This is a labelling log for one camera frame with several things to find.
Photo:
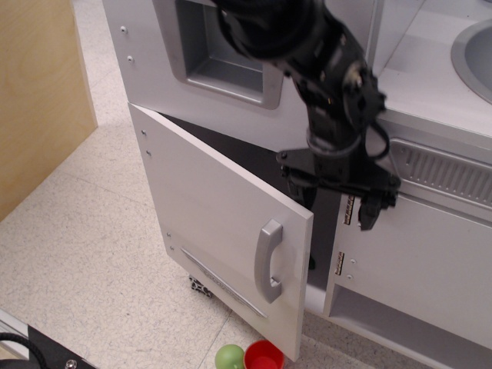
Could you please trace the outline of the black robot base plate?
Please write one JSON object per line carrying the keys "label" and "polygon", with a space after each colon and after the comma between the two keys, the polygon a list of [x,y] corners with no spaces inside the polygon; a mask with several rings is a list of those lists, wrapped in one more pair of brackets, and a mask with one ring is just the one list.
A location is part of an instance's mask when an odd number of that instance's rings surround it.
{"label": "black robot base plate", "polygon": [[96,368],[83,357],[31,326],[28,326],[28,339],[41,351],[48,368]]}

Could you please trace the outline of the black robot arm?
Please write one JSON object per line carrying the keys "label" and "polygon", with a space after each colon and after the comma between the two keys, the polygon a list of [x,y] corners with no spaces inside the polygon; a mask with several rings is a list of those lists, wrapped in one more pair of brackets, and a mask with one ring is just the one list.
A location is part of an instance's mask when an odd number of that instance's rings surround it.
{"label": "black robot arm", "polygon": [[290,78],[307,109],[307,147],[277,160],[291,197],[310,207],[319,188],[360,198],[364,231],[396,204],[400,179],[379,166],[389,148],[371,155],[367,132],[388,144],[377,123],[385,95],[350,30],[322,1],[219,1],[222,35],[232,48]]}

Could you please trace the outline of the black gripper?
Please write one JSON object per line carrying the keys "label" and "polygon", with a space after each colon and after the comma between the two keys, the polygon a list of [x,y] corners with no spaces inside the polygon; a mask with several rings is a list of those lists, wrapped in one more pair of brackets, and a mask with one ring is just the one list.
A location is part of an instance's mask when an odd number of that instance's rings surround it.
{"label": "black gripper", "polygon": [[361,198],[358,223],[373,228],[382,210],[396,205],[401,180],[357,151],[347,157],[315,155],[309,149],[277,153],[289,196],[311,210],[319,188]]}

